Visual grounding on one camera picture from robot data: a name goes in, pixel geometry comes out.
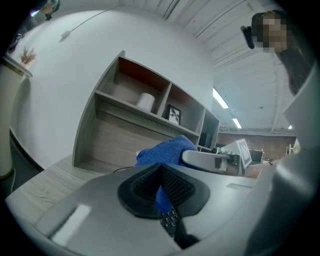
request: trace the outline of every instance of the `brick wall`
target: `brick wall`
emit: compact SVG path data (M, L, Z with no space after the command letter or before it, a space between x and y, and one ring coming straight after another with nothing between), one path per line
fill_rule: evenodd
M261 150L263 149L263 159L271 158L278 160L286 155L286 147L290 144L293 147L296 137L288 136L260 136L260 135L241 135L219 133L217 143L230 144L234 141L245 139L249 149Z

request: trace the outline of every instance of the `ceiling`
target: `ceiling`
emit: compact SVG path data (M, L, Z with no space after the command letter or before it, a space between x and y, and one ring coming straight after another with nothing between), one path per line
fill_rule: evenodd
M251 25L253 14L279 9L272 0L61 0L59 13L105 4L154 13L184 28L211 51L213 85L229 106L223 109L212 97L221 132L295 135L283 115L293 100L283 64L273 53L249 49L240 30Z

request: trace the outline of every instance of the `keyboard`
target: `keyboard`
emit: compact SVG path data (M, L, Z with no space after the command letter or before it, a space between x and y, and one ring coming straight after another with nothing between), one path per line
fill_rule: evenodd
M177 222L178 214L174 208L170 212L161 213L160 223L172 238L175 237Z

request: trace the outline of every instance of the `small plant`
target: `small plant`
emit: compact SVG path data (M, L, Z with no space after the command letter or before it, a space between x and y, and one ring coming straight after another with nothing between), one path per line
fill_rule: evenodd
M21 62L26 65L29 64L30 62L32 62L36 58L36 56L37 55L35 54L33 48L29 52L29 48L26 48L26 47L24 47L23 53L19 55L19 57L21 58Z

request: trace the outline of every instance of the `person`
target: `person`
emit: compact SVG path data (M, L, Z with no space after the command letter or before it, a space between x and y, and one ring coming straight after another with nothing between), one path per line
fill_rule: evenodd
M258 46L281 60L289 77L289 89L295 96L316 59L301 30L285 12L273 10L253 15L251 33Z
M57 12L60 8L60 0L48 0L41 8L41 13L46 17L46 21L52 19L52 14Z

